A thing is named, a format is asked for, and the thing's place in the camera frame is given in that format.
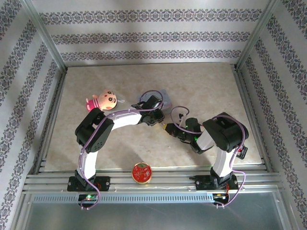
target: pink doll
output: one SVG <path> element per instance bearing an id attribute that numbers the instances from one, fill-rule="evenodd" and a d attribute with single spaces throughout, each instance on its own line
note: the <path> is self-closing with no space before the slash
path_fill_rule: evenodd
<path id="1" fill-rule="evenodd" d="M 116 105 L 117 98 L 111 90 L 104 90 L 99 97 L 94 94 L 92 100 L 86 98 L 86 108 L 89 112 L 94 108 L 99 108 L 100 110 L 113 109 Z"/>

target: beige floor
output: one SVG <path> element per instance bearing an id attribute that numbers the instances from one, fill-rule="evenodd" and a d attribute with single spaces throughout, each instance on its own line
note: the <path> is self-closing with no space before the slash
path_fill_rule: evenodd
<path id="1" fill-rule="evenodd" d="M 250 134 L 245 159 L 236 159 L 235 163 L 261 163 L 228 63 L 154 64 L 69 68 L 45 171 L 76 169 L 80 150 L 74 131 L 87 115 L 85 98 L 105 88 L 125 100 L 117 110 L 135 104 L 142 92 L 166 89 L 173 106 L 188 107 L 189 116 L 198 118 L 200 123 L 227 112 L 245 124 Z M 189 145 L 168 135 L 161 125 L 141 124 L 112 131 L 98 153 L 96 168 L 131 169 L 141 161 L 152 167 L 210 165 L 215 161 L 215 153 L 213 148 L 198 155 Z"/>

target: small round container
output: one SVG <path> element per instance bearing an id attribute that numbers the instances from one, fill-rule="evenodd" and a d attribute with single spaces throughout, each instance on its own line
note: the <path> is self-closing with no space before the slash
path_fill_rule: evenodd
<path id="1" fill-rule="evenodd" d="M 137 163 L 132 169 L 132 178 L 136 183 L 146 184 L 152 178 L 153 171 L 149 164 Z"/>

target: striped wallpaper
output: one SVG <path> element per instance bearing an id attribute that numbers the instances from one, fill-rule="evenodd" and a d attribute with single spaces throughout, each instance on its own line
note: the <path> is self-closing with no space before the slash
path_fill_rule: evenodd
<path id="1" fill-rule="evenodd" d="M 299 229 L 307 229 L 306 15 L 303 0 L 281 1 L 242 68 L 267 153 L 281 172 Z"/>
<path id="2" fill-rule="evenodd" d="M 61 77 L 18 0 L 0 0 L 0 230 L 10 229 Z"/>
<path id="3" fill-rule="evenodd" d="M 235 64 L 268 0 L 34 0 L 68 66 Z"/>

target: red lid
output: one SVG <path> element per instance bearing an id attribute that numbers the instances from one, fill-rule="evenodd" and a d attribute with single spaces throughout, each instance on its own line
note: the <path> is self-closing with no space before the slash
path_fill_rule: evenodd
<path id="1" fill-rule="evenodd" d="M 152 178 L 153 171 L 151 167 L 142 162 L 137 163 L 132 170 L 132 177 L 133 179 L 139 184 L 146 184 Z"/>

